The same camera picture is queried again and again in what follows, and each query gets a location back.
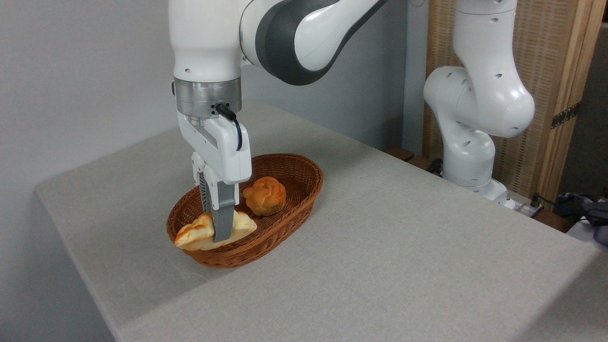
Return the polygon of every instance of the black cable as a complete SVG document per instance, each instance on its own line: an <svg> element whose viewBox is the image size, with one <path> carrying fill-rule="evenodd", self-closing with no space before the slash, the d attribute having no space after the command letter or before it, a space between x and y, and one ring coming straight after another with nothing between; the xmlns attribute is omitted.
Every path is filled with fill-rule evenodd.
<svg viewBox="0 0 608 342"><path fill-rule="evenodd" d="M215 106L215 109L218 111L219 114L222 114L226 119L233 121L234 124L237 126L237 134L238 134L237 151L240 151L241 148L243 147L243 132L241 132L241 125L238 124L237 114L234 113L233 111L231 111L223 103L220 103L219 105Z"/></svg>
<svg viewBox="0 0 608 342"><path fill-rule="evenodd" d="M540 198L544 202L547 202L548 204L550 204L550 205L558 208L559 210L563 210L565 212L571 212L572 214L576 214L576 215L579 215L579 216L584 216L584 217L587 217L587 218L592 218L594 220L598 220L598 221L601 221L601 222L606 221L605 217L599 217L599 216L594 216L594 215L590 215L590 214L585 214L584 212L580 212L580 211L576 211L576 210L569 209L569 208L566 208L566 207L562 207L561 205L559 205L557 203L554 203L554 202L552 202L552 201L544 198L543 196L540 196L539 194L534 194L534 195L538 196L538 198ZM601 211L601 212L606 212L605 210L599 210L599 209L594 209L594 210Z"/></svg>
<svg viewBox="0 0 608 342"><path fill-rule="evenodd" d="M243 147L243 133L241 132L241 125L238 124L237 119L234 118L233 121L234 121L235 125L237 125L237 133L238 133L237 151L240 151L241 147Z"/></svg>

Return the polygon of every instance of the pastry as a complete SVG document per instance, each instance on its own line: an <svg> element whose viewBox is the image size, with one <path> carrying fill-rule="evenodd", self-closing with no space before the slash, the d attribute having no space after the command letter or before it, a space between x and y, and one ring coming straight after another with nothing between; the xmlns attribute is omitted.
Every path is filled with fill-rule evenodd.
<svg viewBox="0 0 608 342"><path fill-rule="evenodd" d="M243 190L245 204L255 215L272 215L285 207L285 186L273 177L262 177Z"/></svg>
<svg viewBox="0 0 608 342"><path fill-rule="evenodd" d="M235 211L232 219L232 235L230 238L220 242L213 242L213 235L215 233L213 218L211 214L205 212L192 223L183 226L175 237L173 244L187 251L208 251L240 240L254 232L257 228L258 225L247 214Z"/></svg>

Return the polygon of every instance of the bread roll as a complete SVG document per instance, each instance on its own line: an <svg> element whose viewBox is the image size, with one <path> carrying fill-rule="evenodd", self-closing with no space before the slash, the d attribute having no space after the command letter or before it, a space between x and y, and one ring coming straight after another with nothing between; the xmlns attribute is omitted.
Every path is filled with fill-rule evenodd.
<svg viewBox="0 0 608 342"><path fill-rule="evenodd" d="M285 186L273 177L256 180L253 187L243 190L245 204L255 215L272 215L285 207L287 192Z"/></svg>
<svg viewBox="0 0 608 342"><path fill-rule="evenodd" d="M213 235L215 233L213 218L211 214L203 213L191 224L185 225L179 230L173 244L187 251L208 251L240 240L254 232L257 228L258 225L247 214L235 211L232 219L232 235L230 238L220 242L213 242Z"/></svg>

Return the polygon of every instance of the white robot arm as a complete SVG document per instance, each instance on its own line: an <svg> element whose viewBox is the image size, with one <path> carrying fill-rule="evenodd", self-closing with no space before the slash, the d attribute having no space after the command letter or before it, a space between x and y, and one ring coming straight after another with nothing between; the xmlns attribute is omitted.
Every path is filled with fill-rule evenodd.
<svg viewBox="0 0 608 342"><path fill-rule="evenodd" d="M251 176L241 109L241 67L292 85L320 79L352 34L387 0L169 0L179 126L194 148L195 183L214 241L232 232L238 183Z"/></svg>
<svg viewBox="0 0 608 342"><path fill-rule="evenodd" d="M443 138L443 177L509 206L492 180L495 148L488 134L511 138L529 126L534 100L513 60L517 0L457 0L454 51L464 68L434 70L424 86Z"/></svg>

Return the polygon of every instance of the brown wicker basket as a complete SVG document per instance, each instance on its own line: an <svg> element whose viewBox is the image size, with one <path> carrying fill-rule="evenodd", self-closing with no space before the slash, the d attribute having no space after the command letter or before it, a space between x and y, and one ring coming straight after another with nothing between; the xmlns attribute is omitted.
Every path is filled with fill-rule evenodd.
<svg viewBox="0 0 608 342"><path fill-rule="evenodd" d="M252 158L252 176L239 185L243 211L258 225L258 229L245 238L208 251L186 251L198 263L215 268L242 266L263 257L298 229L310 215L314 200L323 186L323 173L310 159L293 154L261 155ZM287 203L280 212L270 216L257 216L245 205L243 189L264 176L281 182L287 191ZM185 194L173 207L167 220L167 234L175 241L178 231L202 214L198 186Z"/></svg>

